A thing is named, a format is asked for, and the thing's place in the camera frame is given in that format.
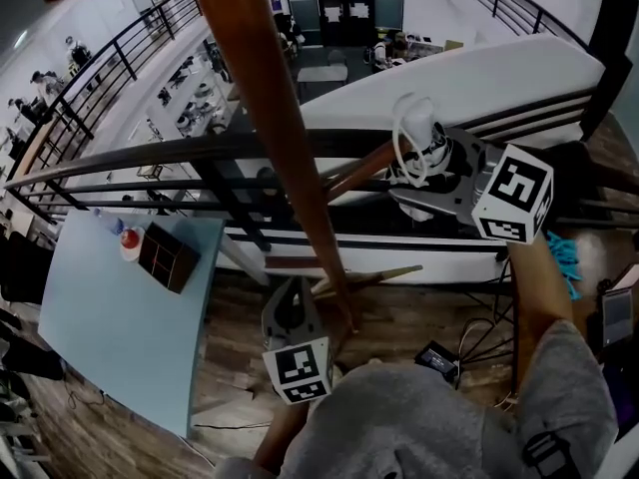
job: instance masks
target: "black cable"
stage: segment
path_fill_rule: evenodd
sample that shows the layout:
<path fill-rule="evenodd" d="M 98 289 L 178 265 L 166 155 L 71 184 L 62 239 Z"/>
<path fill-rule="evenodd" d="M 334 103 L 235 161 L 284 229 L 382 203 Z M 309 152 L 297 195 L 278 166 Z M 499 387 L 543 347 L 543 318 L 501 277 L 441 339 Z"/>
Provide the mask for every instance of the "black cable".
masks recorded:
<path fill-rule="evenodd" d="M 209 429 L 256 429 L 260 427 L 269 427 L 271 422 L 258 422 L 256 424 L 247 424 L 246 426 L 210 426 L 208 424 L 195 424 L 196 427 L 207 427 Z"/>
<path fill-rule="evenodd" d="M 468 358 L 468 355 L 470 355 L 470 353 L 472 353 L 479 344 L 481 344 L 481 342 L 483 342 L 485 340 L 485 338 L 490 335 L 490 332 L 493 331 L 496 327 L 497 324 L 499 324 L 499 322 L 501 322 L 502 319 L 506 319 L 508 322 L 510 322 L 511 324 L 514 325 L 514 321 L 511 320 L 510 318 L 508 318 L 506 316 L 506 314 L 508 313 L 508 311 L 510 310 L 510 307 L 512 306 L 512 301 L 508 304 L 508 306 L 506 307 L 506 309 L 503 312 L 498 312 L 498 307 L 499 307 L 499 297 L 500 297 L 500 289 L 501 289 L 501 285 L 503 284 L 504 280 L 506 279 L 507 276 L 511 276 L 506 275 L 506 270 L 508 269 L 508 265 L 510 264 L 510 257 L 508 257 L 506 259 L 506 261 L 504 262 L 503 268 L 501 270 L 501 274 L 499 275 L 499 277 L 496 279 L 498 280 L 498 289 L 497 292 L 495 293 L 495 300 L 494 303 L 492 305 L 492 307 L 490 307 L 487 303 L 484 303 L 483 301 L 481 301 L 479 298 L 476 298 L 475 296 L 473 296 L 472 294 L 465 292 L 464 294 L 466 296 L 468 296 L 469 298 L 477 301 L 481 306 L 486 307 L 486 308 L 490 308 L 492 310 L 492 320 L 488 319 L 486 317 L 472 317 L 471 319 L 469 319 L 463 326 L 463 330 L 461 332 L 461 336 L 459 337 L 459 346 L 457 346 L 457 349 L 459 350 L 459 347 L 461 346 L 462 343 L 462 339 L 464 334 L 466 333 L 466 330 L 469 328 L 469 326 L 471 324 L 473 324 L 475 321 L 486 321 L 488 323 L 490 323 L 490 327 L 484 332 L 484 334 L 477 340 L 477 342 L 474 343 L 474 345 L 464 354 L 464 356 L 461 356 L 461 353 L 459 352 L 459 356 L 457 357 L 457 359 L 459 360 L 459 368 L 461 368 L 462 364 L 465 363 L 472 363 L 472 362 L 477 362 L 477 361 L 482 361 L 482 360 L 488 360 L 488 359 L 492 359 L 492 358 L 497 358 L 498 356 L 506 356 L 506 354 L 511 354 L 511 352 L 508 353 L 504 353 L 504 354 L 498 354 L 498 355 L 494 355 L 494 356 L 490 356 L 488 358 L 480 358 L 479 360 L 477 360 L 477 358 L 482 357 L 483 355 L 490 353 L 490 351 L 504 345 L 507 344 L 508 342 L 510 342 L 511 340 L 513 340 L 513 337 L 511 337 L 510 339 L 507 339 L 505 341 L 500 342 L 499 344 L 492 346 L 488 349 L 485 349 L 477 354 L 475 354 L 474 356 Z M 491 283 L 495 281 L 495 279 L 491 279 L 491 280 L 487 280 L 486 282 L 482 282 L 482 283 Z M 457 376 L 457 381 L 455 383 L 455 390 L 457 390 L 459 388 L 459 382 L 461 380 L 461 374 L 459 374 L 459 376 Z"/>
<path fill-rule="evenodd" d="M 505 275 L 506 275 L 506 270 L 508 269 L 508 265 L 510 264 L 510 257 L 503 263 L 503 269 L 501 270 L 501 275 L 499 276 L 499 287 L 501 287 L 501 285 L 503 284 L 503 280 L 505 279 Z M 492 305 L 492 317 L 493 319 L 495 318 L 495 312 L 497 311 L 497 308 L 499 307 L 499 289 L 497 290 L 497 293 L 495 294 L 495 302 Z"/>
<path fill-rule="evenodd" d="M 471 359 L 471 360 L 466 360 L 463 363 L 477 363 L 477 362 L 485 362 L 486 360 L 492 360 L 493 358 L 501 358 L 502 356 L 508 356 L 508 355 L 512 355 L 514 354 L 512 351 L 503 351 L 501 353 L 497 353 L 494 355 L 490 355 L 490 356 L 483 356 L 481 358 L 476 358 L 476 359 Z"/>
<path fill-rule="evenodd" d="M 514 323 L 512 325 L 512 375 L 510 377 L 510 391 L 517 391 L 517 375 L 519 374 L 518 367 L 519 363 L 517 357 L 519 356 L 519 314 L 517 313 L 519 307 L 517 305 L 513 305 L 512 307 L 512 319 Z"/>
<path fill-rule="evenodd" d="M 484 339 L 490 334 L 490 332 L 501 322 L 501 320 L 506 317 L 506 313 L 508 312 L 508 310 L 510 310 L 511 306 L 512 301 L 501 314 L 497 313 L 498 317 L 495 318 L 494 324 L 490 328 L 488 328 L 486 332 L 481 337 L 479 337 L 479 340 L 477 340 L 477 342 L 475 342 L 474 345 L 466 352 L 463 358 L 461 358 L 462 361 L 466 362 L 466 358 L 470 355 L 470 353 L 472 353 L 477 348 L 477 346 L 484 341 Z"/>
<path fill-rule="evenodd" d="M 514 337 L 510 337 L 509 339 L 506 340 L 502 340 L 501 342 L 499 342 L 498 344 L 495 344 L 494 346 L 489 347 L 488 349 L 484 349 L 483 351 L 480 351 L 479 353 L 477 353 L 476 355 L 471 356 L 470 358 L 468 358 L 467 360 L 464 360 L 463 363 L 468 363 L 470 361 L 474 361 L 475 358 L 479 357 L 479 356 L 483 356 L 486 353 L 490 353 L 490 351 L 492 351 L 493 349 L 497 349 L 498 347 L 501 347 L 505 344 L 507 344 L 508 342 L 512 342 L 514 340 Z"/>
<path fill-rule="evenodd" d="M 91 406 L 92 404 L 95 406 L 102 406 L 105 403 L 105 399 L 104 399 L 104 392 L 102 390 L 100 390 L 100 395 L 102 395 L 102 400 L 101 401 L 85 401 L 84 399 L 82 399 L 79 395 L 78 392 L 76 392 L 75 390 L 69 390 L 69 384 L 67 383 L 67 375 L 65 373 L 64 377 L 62 378 L 62 380 L 64 381 L 64 389 L 67 391 L 67 394 L 69 394 L 69 398 L 67 399 L 67 404 L 69 405 L 69 408 L 71 408 L 72 410 L 75 410 L 78 407 L 78 403 L 76 402 L 76 399 L 78 401 L 80 401 L 82 404 L 84 404 L 85 406 Z"/>

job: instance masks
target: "brown box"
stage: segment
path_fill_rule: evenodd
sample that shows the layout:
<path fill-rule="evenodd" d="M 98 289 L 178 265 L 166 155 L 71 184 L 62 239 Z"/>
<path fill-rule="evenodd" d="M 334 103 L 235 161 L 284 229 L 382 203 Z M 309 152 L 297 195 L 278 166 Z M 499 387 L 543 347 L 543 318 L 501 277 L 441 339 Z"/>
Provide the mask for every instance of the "brown box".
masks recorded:
<path fill-rule="evenodd" d="M 192 248 L 150 224 L 142 239 L 138 264 L 164 287 L 182 292 L 199 259 Z"/>

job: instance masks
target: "black device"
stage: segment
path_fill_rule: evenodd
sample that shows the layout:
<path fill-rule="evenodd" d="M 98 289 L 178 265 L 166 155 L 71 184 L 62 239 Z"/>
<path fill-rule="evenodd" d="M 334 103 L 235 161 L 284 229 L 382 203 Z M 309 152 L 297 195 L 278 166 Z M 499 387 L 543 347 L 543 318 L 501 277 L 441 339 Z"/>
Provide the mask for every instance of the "black device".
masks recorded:
<path fill-rule="evenodd" d="M 461 371 L 458 360 L 459 357 L 434 340 L 415 357 L 417 365 L 440 372 L 448 383 L 452 383 Z"/>
<path fill-rule="evenodd" d="M 138 264 L 161 285 L 173 292 L 182 292 L 200 260 L 190 246 L 150 224 L 142 238 Z"/>
<path fill-rule="evenodd" d="M 588 320 L 593 351 L 630 337 L 633 332 L 632 287 L 639 280 L 639 263 L 629 264 L 616 280 L 597 286 L 598 311 Z"/>

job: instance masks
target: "wooden floor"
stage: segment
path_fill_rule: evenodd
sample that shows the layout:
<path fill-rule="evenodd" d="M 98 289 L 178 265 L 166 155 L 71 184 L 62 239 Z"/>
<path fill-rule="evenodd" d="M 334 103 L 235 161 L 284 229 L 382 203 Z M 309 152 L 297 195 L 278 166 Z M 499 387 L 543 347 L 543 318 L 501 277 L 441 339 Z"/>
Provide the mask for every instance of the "wooden floor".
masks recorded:
<path fill-rule="evenodd" d="M 596 161 L 639 174 L 634 154 L 619 139 L 614 123 L 604 123 L 589 148 Z M 271 390 L 261 359 L 264 346 L 260 317 L 268 295 L 242 274 L 216 273 L 200 346 L 194 424 L 238 426 L 270 420 L 279 400 Z M 346 371 L 371 358 L 412 362 L 431 340 L 455 350 L 471 317 L 492 317 L 493 298 L 480 295 L 479 299 L 486 306 L 464 294 L 421 286 L 368 288 L 355 296 L 363 314 L 360 332 L 345 343 L 335 361 Z M 505 308 L 508 302 L 505 297 L 500 306 Z M 338 321 L 335 308 L 322 306 L 320 312 L 327 326 L 333 328 Z M 472 346 L 484 328 L 480 325 L 471 330 L 464 349 Z M 478 349 L 511 336 L 512 325 L 502 321 Z M 510 346 L 506 344 L 495 352 Z M 469 364 L 462 374 L 460 390 L 479 403 L 495 404 L 510 390 L 510 364 L 510 356 Z M 36 420 L 42 450 L 52 458 L 48 471 L 53 477 L 212 476 L 207 462 L 180 438 L 108 397 L 104 404 L 78 402 L 72 409 L 67 388 L 85 401 L 101 403 L 100 393 L 81 379 L 71 375 L 65 385 L 27 375 L 24 378 L 39 414 Z M 265 431 L 194 427 L 189 442 L 216 463 L 231 455 L 252 456 Z"/>

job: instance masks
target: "light blue table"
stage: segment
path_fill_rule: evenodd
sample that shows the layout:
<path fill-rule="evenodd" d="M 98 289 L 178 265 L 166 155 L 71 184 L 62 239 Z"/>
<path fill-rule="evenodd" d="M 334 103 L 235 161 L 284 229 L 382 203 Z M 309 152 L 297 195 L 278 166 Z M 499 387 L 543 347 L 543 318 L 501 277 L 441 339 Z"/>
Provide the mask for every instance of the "light blue table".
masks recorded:
<path fill-rule="evenodd" d="M 151 222 L 200 254 L 180 294 L 120 256 L 117 237 L 71 212 L 58 239 L 40 335 L 89 381 L 151 422 L 187 436 L 198 341 L 224 222 L 120 215 Z"/>

